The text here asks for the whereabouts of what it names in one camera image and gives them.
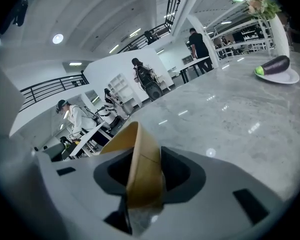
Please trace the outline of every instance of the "man in black shirt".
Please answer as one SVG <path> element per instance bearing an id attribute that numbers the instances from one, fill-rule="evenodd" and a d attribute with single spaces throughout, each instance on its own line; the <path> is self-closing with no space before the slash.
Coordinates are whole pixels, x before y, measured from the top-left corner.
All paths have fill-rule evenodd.
<path id="1" fill-rule="evenodd" d="M 196 30 L 194 28 L 190 28 L 190 37 L 189 37 L 189 42 L 190 45 L 192 47 L 192 57 L 193 58 L 197 58 L 197 59 L 201 59 L 203 57 L 207 57 L 209 56 L 209 51 L 203 41 L 203 37 L 202 34 L 197 33 Z M 198 67 L 201 71 L 202 74 L 204 74 L 204 70 L 206 72 L 209 72 L 213 69 L 212 67 L 212 61 L 209 58 L 206 58 L 205 60 L 199 62 Z"/>

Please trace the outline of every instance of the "white pillar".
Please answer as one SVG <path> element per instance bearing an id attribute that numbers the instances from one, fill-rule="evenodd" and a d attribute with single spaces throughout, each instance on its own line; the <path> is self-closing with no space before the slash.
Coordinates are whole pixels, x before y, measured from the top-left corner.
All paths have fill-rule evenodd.
<path id="1" fill-rule="evenodd" d="M 92 102 L 90 101 L 90 99 L 85 93 L 81 93 L 81 100 L 87 106 L 87 108 L 90 109 L 93 113 L 97 111 L 97 109 L 95 108 L 95 106 L 92 104 Z"/>
<path id="2" fill-rule="evenodd" d="M 190 21 L 192 26 L 195 28 L 197 33 L 202 34 L 203 42 L 209 51 L 209 56 L 212 61 L 213 67 L 219 67 L 219 58 L 217 57 L 217 52 L 214 46 L 214 43 L 210 39 L 207 31 L 204 29 L 204 26 L 200 22 L 200 20 L 193 14 L 189 14 L 187 19 Z"/>

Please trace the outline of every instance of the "round ceiling light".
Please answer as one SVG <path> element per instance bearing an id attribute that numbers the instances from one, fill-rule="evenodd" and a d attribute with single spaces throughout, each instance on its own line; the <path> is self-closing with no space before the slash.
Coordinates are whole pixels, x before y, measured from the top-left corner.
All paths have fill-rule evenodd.
<path id="1" fill-rule="evenodd" d="M 64 39 L 64 36 L 62 34 L 56 34 L 53 37 L 52 42 L 57 45 L 57 44 L 60 44 L 63 39 Z"/>

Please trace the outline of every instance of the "marble countertop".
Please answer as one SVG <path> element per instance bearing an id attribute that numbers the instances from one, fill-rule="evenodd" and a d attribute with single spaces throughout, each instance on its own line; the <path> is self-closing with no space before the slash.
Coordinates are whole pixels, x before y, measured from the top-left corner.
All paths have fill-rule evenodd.
<path id="1" fill-rule="evenodd" d="M 290 59 L 300 76 L 300 54 L 291 52 Z M 284 85 L 255 76 L 269 60 L 254 53 L 222 61 L 124 125 L 139 121 L 160 146 L 231 162 L 287 200 L 300 187 L 300 81 Z"/>

